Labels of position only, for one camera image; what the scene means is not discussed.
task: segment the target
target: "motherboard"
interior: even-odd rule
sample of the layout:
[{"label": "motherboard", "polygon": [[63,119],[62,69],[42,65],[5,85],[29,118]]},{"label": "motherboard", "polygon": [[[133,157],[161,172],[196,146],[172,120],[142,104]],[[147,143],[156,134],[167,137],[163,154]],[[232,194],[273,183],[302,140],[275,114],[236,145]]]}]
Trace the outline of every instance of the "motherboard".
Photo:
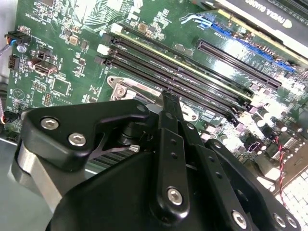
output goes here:
[{"label": "motherboard", "polygon": [[190,0],[20,0],[6,109],[180,97],[201,138],[241,162],[305,144],[308,60],[222,9]]}]

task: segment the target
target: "green circuit board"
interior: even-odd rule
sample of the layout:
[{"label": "green circuit board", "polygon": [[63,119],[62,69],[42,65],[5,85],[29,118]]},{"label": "green circuit board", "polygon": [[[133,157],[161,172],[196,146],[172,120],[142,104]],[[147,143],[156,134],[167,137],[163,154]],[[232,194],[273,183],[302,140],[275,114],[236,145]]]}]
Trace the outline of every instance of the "green circuit board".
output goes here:
[{"label": "green circuit board", "polygon": [[[182,52],[188,59],[215,70],[216,72],[250,88],[255,96],[256,107],[269,105],[269,111],[286,123],[296,121],[301,106],[308,100],[306,92],[307,61],[287,51],[267,38],[254,35],[254,43],[275,50],[285,61],[297,64],[295,72],[289,75],[283,68],[268,62],[253,53],[241,43],[229,39],[211,28],[203,28],[194,20],[184,23],[189,15],[204,13],[207,18],[217,22],[232,32],[244,33],[247,28],[231,20],[221,10],[204,12],[189,0],[20,0],[18,2],[16,30],[31,36],[26,44],[26,52],[16,47],[13,54],[20,57],[17,70],[12,70],[9,80],[7,110],[20,113],[29,107],[50,107],[81,103],[104,102],[110,100],[113,89],[107,83],[109,76],[134,80],[157,91],[160,87],[134,76],[125,70],[108,68],[95,62],[102,52],[102,36],[110,32],[114,24],[127,26],[148,39],[155,40],[171,50]],[[136,41],[136,33],[123,30],[121,33]],[[232,67],[224,64],[196,49],[196,40],[202,38],[228,54],[242,60],[257,70],[279,80],[282,83],[277,91],[269,89],[255,79],[250,79]],[[48,76],[42,76],[29,67],[29,61],[39,55],[42,49],[50,51],[47,62],[57,70]],[[176,58],[161,49],[171,58]],[[226,118],[200,105],[182,99],[197,115],[192,121],[201,130],[204,124],[211,122],[218,127],[213,135],[227,134],[236,138],[232,151],[244,159],[251,158],[243,149],[238,149],[240,136],[252,131],[264,139],[262,133],[251,125],[244,116],[246,130],[238,132]],[[7,125],[7,130],[20,132],[21,120]]]}]

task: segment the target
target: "black metal arm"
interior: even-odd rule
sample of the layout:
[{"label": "black metal arm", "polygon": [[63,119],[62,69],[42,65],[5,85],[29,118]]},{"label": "black metal arm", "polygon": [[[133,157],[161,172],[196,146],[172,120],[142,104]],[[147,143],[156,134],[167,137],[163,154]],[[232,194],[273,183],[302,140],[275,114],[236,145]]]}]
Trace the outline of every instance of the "black metal arm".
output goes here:
[{"label": "black metal arm", "polygon": [[[222,143],[202,142],[176,96],[157,104],[159,114],[135,100],[28,112],[15,177],[54,211],[48,231],[301,230]],[[139,153],[85,180],[89,159],[132,144]]]}]

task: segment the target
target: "black ram slot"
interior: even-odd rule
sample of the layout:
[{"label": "black ram slot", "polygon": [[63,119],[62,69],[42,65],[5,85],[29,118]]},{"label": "black ram slot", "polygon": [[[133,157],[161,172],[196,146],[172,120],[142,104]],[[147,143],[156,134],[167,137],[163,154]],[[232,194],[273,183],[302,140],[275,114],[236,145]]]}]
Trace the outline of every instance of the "black ram slot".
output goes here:
[{"label": "black ram slot", "polygon": [[212,46],[210,43],[206,42],[205,40],[201,38],[198,40],[196,48],[197,50],[211,57],[214,57],[215,59],[220,60],[223,63],[228,64],[229,66],[233,67],[235,70],[247,75],[248,77],[258,82],[268,85],[269,87],[275,90],[277,90],[282,85],[281,82],[249,66],[243,61],[232,57],[228,53]]},{"label": "black ram slot", "polygon": [[158,42],[158,41],[155,41],[155,40],[152,40],[152,39],[149,39],[148,37],[146,37],[144,34],[141,34],[139,33],[138,31],[135,31],[134,29],[124,25],[124,24],[121,24],[121,26],[123,26],[124,30],[127,31],[127,32],[130,32],[136,36],[139,36],[140,38],[142,38],[146,43],[148,44],[153,44],[157,47],[161,47],[163,48],[164,50],[168,51],[168,52],[171,52],[175,55],[177,55],[178,57],[180,57],[181,59],[183,59],[184,61],[188,62],[188,63],[191,63],[193,64],[196,69],[198,69],[200,72],[205,72],[207,75],[215,78],[215,79],[219,79],[221,82],[223,82],[224,84],[226,84],[227,86],[231,87],[231,88],[234,88],[234,89],[239,89],[237,91],[241,91],[243,92],[243,94],[249,96],[249,97],[252,97],[254,95],[254,93],[247,87],[223,76],[222,74],[218,73],[218,72],[215,72],[214,70],[211,70],[209,69],[208,67],[205,67],[203,66],[202,64],[200,64],[199,62],[193,60],[193,59],[190,59],[186,56],[184,56],[182,53],[174,50],[174,49],[171,49],[169,48],[168,46]]},{"label": "black ram slot", "polygon": [[194,102],[195,104],[197,105],[201,105],[203,106],[204,108],[222,116],[222,117],[225,117],[227,119],[229,118],[235,118],[235,116],[230,113],[230,112],[226,112],[222,109],[219,109],[213,105],[210,105],[210,104],[207,104],[205,102],[201,102],[200,99],[196,99],[194,98],[193,96],[189,95],[188,93],[186,92],[183,92],[179,89],[177,89],[176,87],[174,86],[171,86],[169,83],[166,83],[164,82],[163,80],[160,80],[159,77],[157,76],[152,76],[150,75],[149,73],[143,71],[143,70],[139,70],[137,69],[136,67],[134,66],[131,66],[121,60],[118,60],[118,59],[106,59],[105,61],[105,64],[106,65],[111,65],[111,66],[114,66],[114,67],[117,67],[117,68],[120,68],[120,69],[123,69],[123,70],[126,70],[126,71],[129,71],[130,73],[132,73],[133,75],[135,76],[140,76],[148,81],[151,81],[155,84],[157,84],[159,87],[165,89],[165,90],[170,90],[174,93],[176,93],[179,97],[182,97],[182,98],[185,98],[185,99],[188,99],[192,102]]},{"label": "black ram slot", "polygon": [[135,56],[133,54],[130,54],[126,51],[118,50],[117,53],[113,55],[113,57],[119,57],[120,59],[124,59],[128,62],[134,62],[137,65],[141,65],[142,67],[145,67],[152,72],[159,74],[165,78],[168,78],[174,82],[177,82],[179,86],[181,86],[183,89],[187,89],[190,91],[191,94],[199,95],[199,98],[203,97],[204,99],[207,99],[208,103],[215,103],[218,105],[223,105],[225,110],[235,110],[236,112],[243,112],[244,109],[240,108],[238,105],[230,102],[223,101],[221,98],[218,98],[216,95],[213,95],[211,92],[206,92],[204,90],[200,90],[198,88],[192,89],[191,84],[186,82],[183,79],[180,79],[178,77],[173,76],[169,72],[166,72],[163,69],[160,69],[159,67],[154,66],[153,64],[140,59],[138,56]]},{"label": "black ram slot", "polygon": [[134,44],[124,44],[123,42],[119,42],[118,45],[120,45],[121,47],[124,47],[124,48],[130,48],[134,51],[137,51],[139,52],[140,54],[143,54],[143,55],[146,55],[147,57],[149,58],[152,58],[154,60],[154,63],[155,65],[157,66],[163,66],[165,68],[167,68],[168,70],[172,71],[172,73],[177,76],[178,75],[182,75],[184,76],[186,79],[191,79],[193,80],[194,82],[196,82],[197,84],[195,85],[195,87],[200,87],[200,85],[205,85],[207,88],[213,90],[213,91],[216,91],[218,92],[222,98],[228,98],[229,101],[235,101],[235,102],[238,102],[239,104],[250,104],[250,101],[248,99],[245,99],[243,97],[240,97],[240,96],[237,96],[235,93],[232,93],[232,92],[229,92],[229,91],[226,91],[226,90],[223,90],[221,89],[220,87],[214,85],[212,82],[210,81],[207,81],[206,79],[192,73],[192,72],[189,72],[189,71],[186,71],[186,70],[183,70],[183,69],[179,69],[179,67],[168,61],[168,60],[162,60],[161,57],[159,57],[158,55],[156,54],[153,54],[149,51],[147,51],[146,49],[142,49],[140,48],[139,46],[137,45],[134,45]]}]

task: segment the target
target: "blue pcie slot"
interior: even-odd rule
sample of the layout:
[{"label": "blue pcie slot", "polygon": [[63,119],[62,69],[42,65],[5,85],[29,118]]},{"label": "blue pcie slot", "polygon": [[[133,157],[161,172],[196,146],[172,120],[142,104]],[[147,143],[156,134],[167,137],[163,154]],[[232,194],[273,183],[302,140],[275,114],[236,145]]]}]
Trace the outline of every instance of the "blue pcie slot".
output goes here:
[{"label": "blue pcie slot", "polygon": [[227,37],[231,37],[232,36],[232,33],[229,32],[229,31],[226,31],[224,29],[222,29],[221,27],[215,25],[215,24],[212,24],[211,27],[216,30],[217,32],[221,33],[222,35],[225,35]]},{"label": "blue pcie slot", "polygon": [[233,38],[232,37],[232,33],[230,31],[224,30],[223,28],[219,27],[218,25],[212,24],[211,28],[219,33],[221,33],[222,35],[229,37],[233,40],[238,41],[239,43],[241,43],[242,45],[244,45],[246,48],[252,50],[253,52],[255,52],[256,54],[262,56],[263,58],[265,58],[266,60],[272,62],[273,64],[276,64],[277,66],[285,69],[288,72],[294,73],[295,70],[291,67],[289,67],[288,65],[284,64],[283,62],[280,61],[275,61],[274,57],[270,54],[266,54],[265,52],[263,52],[262,50],[250,45],[249,43],[240,40],[239,38]]}]

